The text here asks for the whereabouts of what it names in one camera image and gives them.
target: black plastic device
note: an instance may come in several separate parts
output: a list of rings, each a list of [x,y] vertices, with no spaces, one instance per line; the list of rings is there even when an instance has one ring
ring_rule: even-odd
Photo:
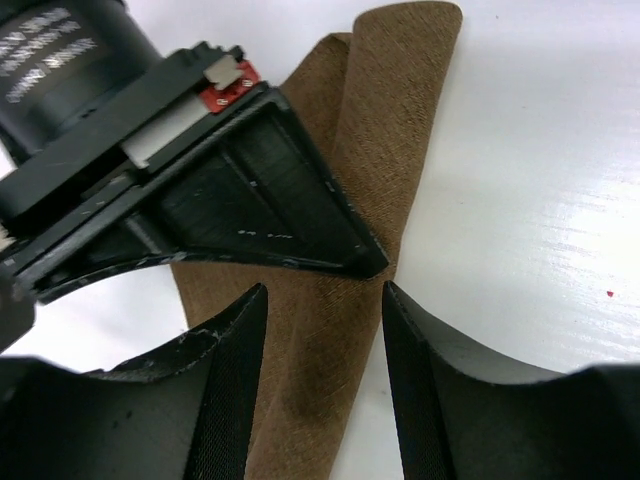
[[[7,1],[0,24],[0,270],[36,300],[179,261],[387,266],[240,47],[162,58],[118,0]]]

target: white scuff mark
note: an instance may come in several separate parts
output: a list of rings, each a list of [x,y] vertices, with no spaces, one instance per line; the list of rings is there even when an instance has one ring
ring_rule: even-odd
[[[187,332],[187,335],[193,335],[193,336],[198,336],[198,335],[207,335],[211,338],[214,338],[215,340],[221,340],[222,339],[222,335],[220,335],[218,332],[213,332],[211,330],[198,330],[197,332]]]

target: brown fabric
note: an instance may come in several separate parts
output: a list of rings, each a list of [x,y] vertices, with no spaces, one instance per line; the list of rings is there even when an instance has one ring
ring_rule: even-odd
[[[175,265],[191,326],[253,284],[269,323],[247,478],[327,479],[379,325],[462,15],[416,2],[361,15],[282,86],[352,203],[393,259],[370,281],[242,265]]]

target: ribbed black surface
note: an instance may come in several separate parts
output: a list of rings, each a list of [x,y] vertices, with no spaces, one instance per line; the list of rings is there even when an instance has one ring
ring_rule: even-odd
[[[384,300],[384,340],[404,476],[454,479],[428,349],[395,292],[388,290]]]

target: textured brown material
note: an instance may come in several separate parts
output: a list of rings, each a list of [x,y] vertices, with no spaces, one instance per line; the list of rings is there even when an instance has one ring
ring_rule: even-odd
[[[462,15],[417,2],[361,15],[282,86],[393,264],[370,281],[242,265],[175,265],[191,326],[257,282],[270,317],[247,478],[326,479],[378,328]]]

